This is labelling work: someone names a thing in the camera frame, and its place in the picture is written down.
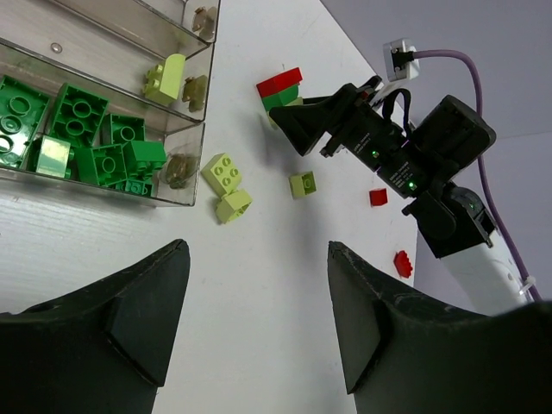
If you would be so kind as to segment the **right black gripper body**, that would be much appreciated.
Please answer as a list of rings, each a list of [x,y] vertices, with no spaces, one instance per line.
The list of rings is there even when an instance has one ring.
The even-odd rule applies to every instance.
[[[373,76],[346,84],[321,99],[323,129],[330,135],[321,153],[344,147],[402,198],[413,216],[452,216],[458,195],[454,176],[496,141],[495,131],[470,106],[452,95],[414,127],[411,93]]]

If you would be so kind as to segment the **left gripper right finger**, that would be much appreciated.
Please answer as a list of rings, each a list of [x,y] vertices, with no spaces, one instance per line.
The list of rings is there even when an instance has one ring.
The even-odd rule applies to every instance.
[[[463,310],[339,241],[328,280],[347,393],[359,413],[548,413],[551,305]]]

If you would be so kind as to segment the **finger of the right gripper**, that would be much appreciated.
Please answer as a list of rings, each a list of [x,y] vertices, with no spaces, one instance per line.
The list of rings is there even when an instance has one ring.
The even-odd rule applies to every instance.
[[[332,96],[308,98],[300,105],[271,108],[269,116],[296,152],[305,156],[325,133],[331,133],[344,122],[354,108],[357,95],[353,84],[345,84]]]

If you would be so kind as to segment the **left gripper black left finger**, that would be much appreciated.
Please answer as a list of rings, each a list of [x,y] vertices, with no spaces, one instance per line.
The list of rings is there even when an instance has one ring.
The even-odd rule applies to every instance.
[[[166,383],[189,280],[172,241],[110,276],[1,315],[4,413],[149,413]]]

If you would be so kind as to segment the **red green yellow lego stack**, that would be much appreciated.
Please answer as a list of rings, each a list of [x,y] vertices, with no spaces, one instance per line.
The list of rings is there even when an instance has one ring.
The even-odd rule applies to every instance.
[[[271,78],[259,82],[255,87],[259,93],[263,108],[267,113],[269,124],[277,129],[278,126],[270,117],[272,108],[289,106],[293,103],[302,103],[299,96],[299,85],[303,75],[299,67],[281,72]]]

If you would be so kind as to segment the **red flower lego piece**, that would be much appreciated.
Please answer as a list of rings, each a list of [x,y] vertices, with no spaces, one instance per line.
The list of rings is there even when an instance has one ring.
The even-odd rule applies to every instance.
[[[400,250],[395,254],[393,264],[398,276],[402,279],[409,279],[414,273],[410,257],[404,250]]]

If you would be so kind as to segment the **small red square lego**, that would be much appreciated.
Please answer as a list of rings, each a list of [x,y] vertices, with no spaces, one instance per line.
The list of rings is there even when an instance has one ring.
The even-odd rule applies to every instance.
[[[380,207],[388,203],[388,195],[385,188],[372,189],[368,192],[368,196],[372,207]]]

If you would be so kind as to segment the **lime rounded lego brick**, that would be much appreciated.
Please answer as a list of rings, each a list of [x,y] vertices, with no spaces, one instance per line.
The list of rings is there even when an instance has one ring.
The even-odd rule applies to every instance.
[[[145,98],[164,106],[175,102],[183,81],[185,60],[183,54],[174,53],[151,67],[142,88]]]

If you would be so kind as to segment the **small green lego plate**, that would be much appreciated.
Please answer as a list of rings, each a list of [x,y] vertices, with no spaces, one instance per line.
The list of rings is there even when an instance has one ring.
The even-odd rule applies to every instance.
[[[113,189],[138,196],[151,197],[154,183],[151,180],[127,179],[112,186]]]

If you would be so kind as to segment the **green square lego brick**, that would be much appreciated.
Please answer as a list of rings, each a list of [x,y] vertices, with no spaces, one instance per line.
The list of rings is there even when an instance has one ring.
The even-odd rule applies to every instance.
[[[121,144],[75,150],[78,178],[97,186],[111,186],[128,178]]]

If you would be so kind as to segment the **green lego brick underside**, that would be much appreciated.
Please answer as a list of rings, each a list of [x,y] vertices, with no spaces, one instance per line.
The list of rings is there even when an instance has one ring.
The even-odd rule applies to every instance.
[[[73,147],[92,147],[109,104],[104,97],[64,83],[48,116],[46,134]]]

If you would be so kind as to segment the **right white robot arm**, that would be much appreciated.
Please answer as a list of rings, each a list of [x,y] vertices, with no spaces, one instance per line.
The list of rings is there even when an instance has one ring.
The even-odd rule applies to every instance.
[[[476,192],[454,182],[495,142],[494,130],[450,95],[418,127],[395,123],[396,98],[410,101],[411,94],[399,88],[378,98],[380,90],[375,76],[269,114],[299,154],[307,155],[326,138],[323,156],[348,150],[406,199],[404,214],[415,219],[431,252],[476,311],[498,315],[533,302],[531,281],[515,262],[498,219]]]

